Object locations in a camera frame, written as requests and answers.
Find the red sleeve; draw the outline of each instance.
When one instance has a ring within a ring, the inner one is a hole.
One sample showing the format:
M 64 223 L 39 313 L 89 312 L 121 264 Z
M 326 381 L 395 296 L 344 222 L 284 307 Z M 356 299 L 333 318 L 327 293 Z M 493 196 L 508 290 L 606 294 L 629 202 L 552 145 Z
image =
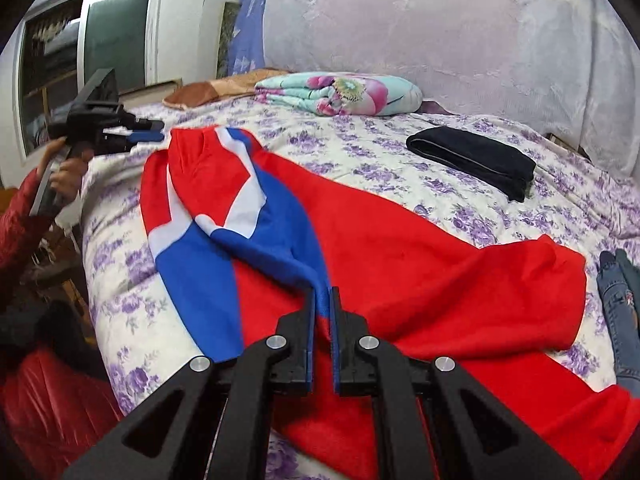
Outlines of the red sleeve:
M 14 286 L 53 221 L 50 217 L 29 216 L 38 184 L 33 170 L 0 217 L 0 309 L 11 301 Z
M 463 366 L 571 463 L 600 480 L 640 423 L 640 399 L 617 385 L 596 393 L 542 352 L 465 360 Z

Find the hand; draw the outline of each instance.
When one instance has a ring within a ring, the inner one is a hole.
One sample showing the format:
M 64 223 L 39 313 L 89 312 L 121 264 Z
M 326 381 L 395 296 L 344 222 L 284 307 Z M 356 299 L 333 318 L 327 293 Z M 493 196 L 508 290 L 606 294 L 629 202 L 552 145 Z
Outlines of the hand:
M 54 155 L 65 145 L 65 137 L 52 140 L 44 150 L 42 160 L 38 165 L 36 174 L 38 179 L 42 179 L 47 165 Z M 94 158 L 94 151 L 87 149 L 82 151 L 80 157 L 69 158 L 60 164 L 56 173 L 49 176 L 51 189 L 60 193 L 65 198 L 65 205 L 73 202 L 82 186 L 82 177 L 89 169 L 89 161 Z

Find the blue jeans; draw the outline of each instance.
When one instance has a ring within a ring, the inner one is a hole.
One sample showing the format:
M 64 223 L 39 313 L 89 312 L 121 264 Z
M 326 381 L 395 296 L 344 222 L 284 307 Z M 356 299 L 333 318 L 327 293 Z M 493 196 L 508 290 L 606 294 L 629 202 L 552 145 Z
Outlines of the blue jeans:
M 633 294 L 615 260 L 601 265 L 597 282 L 613 346 L 618 385 L 628 390 L 632 397 L 640 398 L 640 336 Z
M 640 318 L 640 269 L 629 261 L 624 249 L 616 249 L 616 261 L 622 269 L 622 274 L 625 276 L 629 290 L 631 290 L 631 293 L 634 295 L 636 313 Z

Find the bedsheet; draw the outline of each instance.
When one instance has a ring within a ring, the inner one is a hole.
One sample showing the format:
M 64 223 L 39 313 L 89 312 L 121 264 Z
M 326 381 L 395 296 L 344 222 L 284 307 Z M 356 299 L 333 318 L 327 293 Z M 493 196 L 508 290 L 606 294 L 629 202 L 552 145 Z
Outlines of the bedsheet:
M 640 192 L 513 121 L 493 116 L 403 114 L 317 117 L 251 98 L 189 112 L 162 105 L 142 116 L 172 126 L 226 124 L 252 131 L 267 149 L 308 170 L 384 196 L 477 247 L 550 235 L 586 257 L 585 312 L 574 345 L 552 358 L 594 390 L 615 382 L 613 355 L 596 289 L 602 250 L 625 248 L 640 262 Z M 420 158 L 406 137 L 434 125 L 462 128 L 520 149 L 537 163 L 530 198 L 508 202 L 478 179 Z M 111 385 L 128 413 L 200 353 L 154 267 L 140 215 L 140 175 L 162 144 L 97 157 L 82 186 L 82 254 L 90 314 Z M 338 479 L 338 473 L 272 433 L 268 479 Z

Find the black towel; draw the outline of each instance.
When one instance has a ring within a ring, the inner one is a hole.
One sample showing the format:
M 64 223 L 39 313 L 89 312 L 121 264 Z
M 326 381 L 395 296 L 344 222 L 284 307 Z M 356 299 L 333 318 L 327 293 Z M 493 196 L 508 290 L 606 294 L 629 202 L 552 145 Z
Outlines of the black towel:
M 524 202 L 536 168 L 536 163 L 516 148 L 448 126 L 409 136 L 406 146 L 417 155 L 473 175 L 518 202 Z

